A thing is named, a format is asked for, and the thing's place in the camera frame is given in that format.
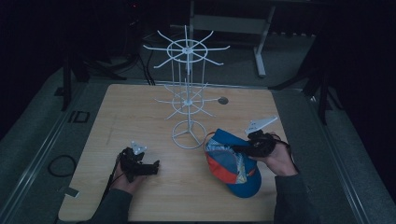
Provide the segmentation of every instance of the wooden table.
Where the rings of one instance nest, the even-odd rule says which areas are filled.
[[[245,129],[253,119],[278,116],[267,90],[205,88],[205,99],[226,97],[227,105],[206,102],[192,116],[206,131],[217,128],[247,139]],[[95,212],[117,155],[131,141],[147,146],[144,163],[161,161],[157,175],[149,176],[133,198],[133,221],[264,221],[272,220],[276,205],[274,175],[260,162],[262,187],[253,197],[235,197],[209,171],[203,147],[184,149],[172,140],[175,125],[186,119],[170,104],[172,93],[164,86],[109,86],[91,134],[78,162],[70,187],[77,198],[65,197],[59,212],[64,221],[89,219]],[[280,119],[263,129],[286,140]]]

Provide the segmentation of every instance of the baseball cap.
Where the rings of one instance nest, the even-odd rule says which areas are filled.
[[[217,129],[205,144],[209,169],[237,197],[252,197],[262,185],[257,161],[250,159],[245,153],[234,152],[232,146],[249,146],[249,142]]]

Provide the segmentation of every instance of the gray carpet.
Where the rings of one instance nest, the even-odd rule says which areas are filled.
[[[146,38],[152,45],[165,46],[158,36]],[[253,51],[248,47],[232,46],[224,52],[209,54],[209,58],[223,66],[206,65],[205,81],[210,84],[267,87],[294,76],[313,38],[272,35],[264,49],[268,76],[257,76]],[[216,40],[209,45],[221,46]],[[149,51],[142,50],[144,62]],[[163,62],[164,55],[155,52],[150,67]],[[150,69],[158,82],[170,78],[169,67]],[[62,98],[53,96],[62,85],[62,73],[54,74],[29,105],[20,120],[0,143],[0,202],[2,211],[19,178],[29,162],[43,147],[49,150],[37,168],[35,180],[28,186],[21,203],[12,210],[10,223],[63,223],[57,213],[64,196],[58,192],[68,186],[71,176],[54,177],[47,166],[60,155],[72,156],[76,161],[84,148],[106,87],[110,83],[142,83],[141,65],[120,72],[126,81],[114,81],[96,74],[88,84],[73,83],[73,104],[61,112]],[[322,223],[395,223],[395,204],[389,197],[373,168],[364,146],[344,111],[331,106],[326,118],[328,126],[318,121],[316,103],[298,91],[304,82],[283,91],[274,91],[276,106],[286,135],[293,149],[294,159],[311,189],[311,200],[317,207]],[[68,122],[73,111],[89,112],[87,123]],[[52,127],[61,126],[50,143],[46,137]],[[68,159],[56,161],[54,172],[67,174],[73,169]]]

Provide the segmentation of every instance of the black cable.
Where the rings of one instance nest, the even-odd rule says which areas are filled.
[[[52,164],[55,163],[57,160],[62,159],[62,158],[68,158],[68,159],[70,159],[71,162],[73,162],[73,172],[71,172],[69,174],[65,174],[65,175],[60,175],[60,174],[55,174],[55,172],[52,171],[52,169],[51,169]],[[53,176],[56,176],[56,177],[68,177],[68,176],[73,175],[73,173],[76,171],[76,168],[77,168],[77,163],[76,163],[76,161],[75,161],[75,159],[73,157],[71,157],[69,155],[61,155],[61,156],[56,157],[55,159],[53,159],[49,163],[49,166],[47,167],[47,170]]]
[[[149,72],[149,61],[151,61],[151,57],[152,57],[152,53],[153,53],[153,52],[154,52],[154,50],[151,50],[151,53],[150,53],[149,56],[148,56],[148,62],[147,62],[147,64],[146,64],[146,71],[147,71],[148,77],[149,77],[150,80],[151,80],[151,84],[152,84],[153,86],[155,86],[155,81],[154,81],[154,79],[152,78],[151,73]]]
[[[105,191],[103,192],[102,199],[100,200],[100,203],[102,203],[102,201],[105,199],[105,197],[108,194],[108,192],[110,191],[110,187],[114,183],[114,181],[116,181],[120,176],[123,175],[123,173],[122,173],[122,175],[117,176],[116,179],[113,180],[114,174],[116,173],[117,166],[119,165],[119,162],[120,162],[120,155],[117,157],[116,164],[114,164],[113,171],[111,172],[111,175],[107,180],[107,185],[106,185]]]
[[[148,82],[148,84],[151,85],[151,83],[149,81],[149,77],[148,77],[148,75],[146,73],[146,69],[145,69],[145,65],[143,63],[143,59],[142,59],[142,57],[140,57],[140,55],[138,56],[138,58],[139,58],[139,62],[142,64],[143,75],[145,76],[146,81]]]
[[[116,182],[116,180],[118,180],[120,177],[122,177],[123,175],[125,175],[125,173],[120,174],[119,176],[117,176],[116,178],[113,179],[113,181],[110,184],[110,187],[114,184],[114,182]]]

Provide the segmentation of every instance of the hand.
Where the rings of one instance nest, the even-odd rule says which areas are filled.
[[[132,183],[129,183],[126,175],[121,170],[120,164],[118,164],[114,174],[114,183],[110,186],[110,189],[120,189],[134,195],[146,178],[146,175],[138,175],[134,177]]]
[[[274,138],[280,140],[277,135],[274,135]],[[275,174],[281,176],[287,175],[297,175],[298,171],[294,166],[294,163],[291,159],[291,155],[289,150],[286,148],[284,144],[277,143],[274,151],[267,157],[250,157],[255,161],[264,162],[267,167]]]

